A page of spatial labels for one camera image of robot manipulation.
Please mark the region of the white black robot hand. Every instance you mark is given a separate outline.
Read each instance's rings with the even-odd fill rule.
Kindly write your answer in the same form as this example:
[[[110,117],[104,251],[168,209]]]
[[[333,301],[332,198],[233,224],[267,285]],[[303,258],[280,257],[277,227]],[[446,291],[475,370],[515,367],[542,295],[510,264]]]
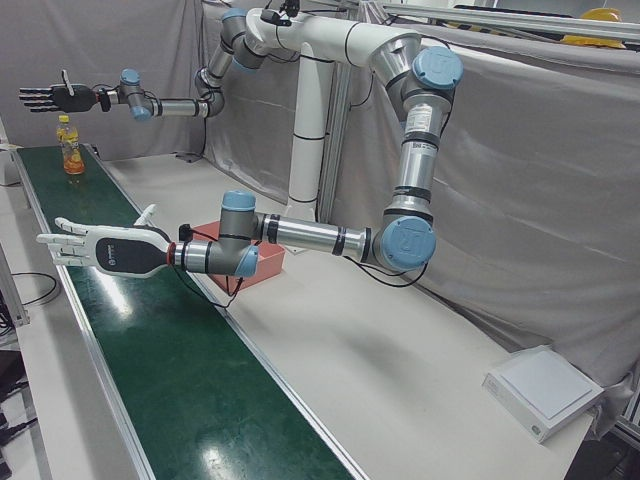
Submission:
[[[19,99],[34,113],[86,112],[99,103],[98,94],[84,84],[73,84],[66,69],[61,70],[62,82],[46,88],[19,89]]]
[[[156,206],[147,206],[131,227],[85,225],[58,217],[62,234],[44,233],[36,241],[48,246],[56,265],[94,267],[112,276],[149,278],[168,265],[175,246],[149,224]]]

